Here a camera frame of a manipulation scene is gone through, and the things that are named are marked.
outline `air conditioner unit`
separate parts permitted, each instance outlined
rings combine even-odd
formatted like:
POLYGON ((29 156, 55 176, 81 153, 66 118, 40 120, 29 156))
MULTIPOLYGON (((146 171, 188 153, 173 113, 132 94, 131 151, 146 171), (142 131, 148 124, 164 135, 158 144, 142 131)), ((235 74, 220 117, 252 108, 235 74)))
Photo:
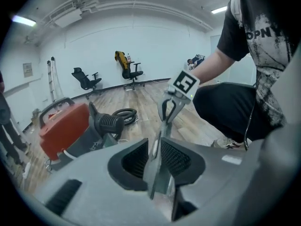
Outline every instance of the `air conditioner unit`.
POLYGON ((60 27, 64 28, 78 20, 81 20, 82 19, 80 16, 81 14, 82 12, 80 9, 74 10, 56 19, 55 23, 60 27))
POLYGON ((52 20, 57 20, 59 17, 63 16, 64 14, 67 14, 73 10, 75 10, 75 4, 73 2, 68 3, 64 7, 60 8, 59 10, 55 11, 53 14, 50 15, 50 18, 52 20))

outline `black pants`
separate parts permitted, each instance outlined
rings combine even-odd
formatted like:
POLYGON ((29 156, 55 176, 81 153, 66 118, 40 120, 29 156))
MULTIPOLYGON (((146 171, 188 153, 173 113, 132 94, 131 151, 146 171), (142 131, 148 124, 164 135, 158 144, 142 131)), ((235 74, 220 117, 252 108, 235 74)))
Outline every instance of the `black pants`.
MULTIPOLYGON (((215 126, 226 137, 243 142, 249 117, 255 102, 255 88, 235 83, 200 87, 193 104, 199 116, 215 126)), ((273 128, 255 103, 247 138, 265 138, 273 128)))
POLYGON ((9 121, 8 124, 5 124, 3 126, 0 125, 0 141, 3 144, 3 147, 5 148, 7 153, 15 160, 15 162, 19 162, 20 161, 19 154, 16 151, 16 149, 14 148, 14 145, 17 148, 21 149, 22 141, 21 141, 19 135, 17 134, 17 132, 15 131, 15 128, 13 127, 13 124, 11 123, 11 121, 9 121), (7 138, 3 127, 5 128, 6 132, 9 134, 10 138, 12 139, 13 145, 7 138))

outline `sneaker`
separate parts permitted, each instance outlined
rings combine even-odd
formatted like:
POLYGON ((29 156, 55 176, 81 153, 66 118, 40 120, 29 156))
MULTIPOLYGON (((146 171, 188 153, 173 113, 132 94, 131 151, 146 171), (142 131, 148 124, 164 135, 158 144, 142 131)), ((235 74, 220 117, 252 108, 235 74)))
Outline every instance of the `sneaker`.
POLYGON ((236 141, 230 138, 217 139, 211 144, 211 147, 245 150, 245 146, 243 142, 237 143, 236 141))

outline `white sticker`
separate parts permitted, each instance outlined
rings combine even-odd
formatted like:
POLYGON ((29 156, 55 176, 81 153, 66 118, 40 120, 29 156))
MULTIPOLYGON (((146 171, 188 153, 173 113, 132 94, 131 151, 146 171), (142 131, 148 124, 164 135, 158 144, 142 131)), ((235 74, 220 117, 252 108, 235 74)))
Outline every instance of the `white sticker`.
POLYGON ((229 156, 229 155, 225 155, 222 157, 223 161, 235 164, 235 165, 240 165, 242 159, 240 157, 233 157, 233 156, 229 156))
POLYGON ((193 100, 199 85, 199 79, 187 71, 180 71, 168 82, 177 91, 181 92, 188 99, 193 100))

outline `ladder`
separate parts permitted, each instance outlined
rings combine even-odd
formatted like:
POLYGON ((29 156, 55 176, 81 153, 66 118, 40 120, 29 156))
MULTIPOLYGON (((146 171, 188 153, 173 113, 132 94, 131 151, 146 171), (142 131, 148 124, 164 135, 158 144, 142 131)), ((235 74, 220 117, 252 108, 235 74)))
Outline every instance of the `ladder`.
POLYGON ((63 98, 63 92, 60 86, 60 82, 58 80, 54 57, 51 57, 51 59, 47 61, 47 72, 50 96, 53 103, 63 98))

